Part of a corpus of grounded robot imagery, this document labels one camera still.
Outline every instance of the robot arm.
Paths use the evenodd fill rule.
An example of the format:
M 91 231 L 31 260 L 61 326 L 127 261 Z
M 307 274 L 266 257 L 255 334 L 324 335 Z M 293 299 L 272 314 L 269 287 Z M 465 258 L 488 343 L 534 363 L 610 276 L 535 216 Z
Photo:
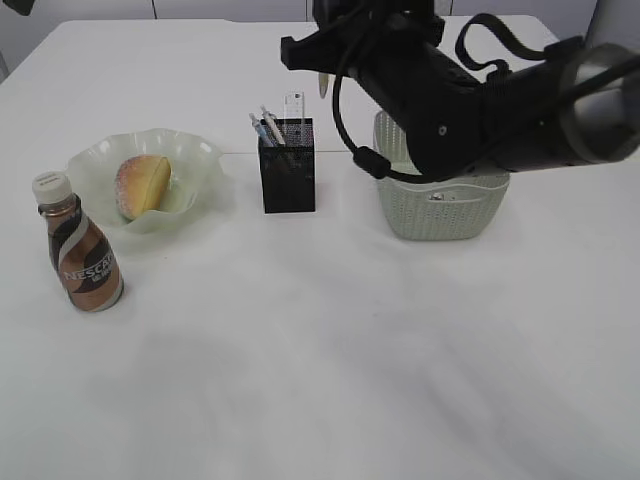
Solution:
M 437 47 L 444 21 L 433 1 L 316 0 L 319 30 L 283 38 L 291 70 L 336 75 L 334 119 L 355 162 L 376 178 L 413 183 L 623 160 L 640 145 L 640 59 L 615 45 L 588 50 L 580 37 L 543 52 L 522 45 L 498 18 L 480 14 L 463 29 L 456 54 L 465 67 L 494 66 L 477 81 Z M 490 29 L 536 66 L 513 73 L 504 60 L 476 63 L 464 40 L 471 25 Z M 340 116 L 344 76 L 352 77 L 406 132 L 422 175 L 391 170 L 385 158 L 349 138 Z

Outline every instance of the coffee bottle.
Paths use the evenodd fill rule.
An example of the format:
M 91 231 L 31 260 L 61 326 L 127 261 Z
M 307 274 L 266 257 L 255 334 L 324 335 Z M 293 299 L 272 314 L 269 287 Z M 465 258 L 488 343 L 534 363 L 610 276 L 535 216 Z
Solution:
M 44 173 L 33 181 L 38 212 L 47 221 L 49 254 L 69 299 L 80 310 L 114 305 L 124 283 L 104 233 L 82 211 L 64 173 Z

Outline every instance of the bread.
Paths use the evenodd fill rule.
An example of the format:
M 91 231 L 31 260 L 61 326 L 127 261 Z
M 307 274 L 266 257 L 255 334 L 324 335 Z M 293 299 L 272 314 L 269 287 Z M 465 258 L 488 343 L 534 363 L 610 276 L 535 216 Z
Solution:
M 138 155 L 124 162 L 116 175 L 116 202 L 120 213 L 135 220 L 160 206 L 169 185 L 171 165 L 161 155 Z

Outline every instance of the wavy glass bowl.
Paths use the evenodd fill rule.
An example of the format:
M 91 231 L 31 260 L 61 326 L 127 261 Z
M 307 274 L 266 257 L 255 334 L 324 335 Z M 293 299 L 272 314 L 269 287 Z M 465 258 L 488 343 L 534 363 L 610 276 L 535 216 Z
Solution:
M 167 157 L 171 179 L 159 209 L 130 221 L 118 211 L 114 182 L 122 162 L 141 154 Z M 156 128 L 105 138 L 69 160 L 66 174 L 85 212 L 98 225 L 147 233 L 177 225 L 205 190 L 222 181 L 221 156 L 202 137 Z

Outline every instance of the plastic basket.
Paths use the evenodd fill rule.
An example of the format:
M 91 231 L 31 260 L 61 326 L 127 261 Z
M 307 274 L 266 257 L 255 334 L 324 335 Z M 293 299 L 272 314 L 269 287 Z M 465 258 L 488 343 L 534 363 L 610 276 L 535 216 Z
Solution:
M 394 170 L 419 173 L 411 163 L 404 132 L 380 112 L 374 124 L 374 148 Z M 413 185 L 391 178 L 378 181 L 382 210 L 393 231 L 408 240 L 462 240 L 489 225 L 509 186 L 509 175 L 463 177 Z

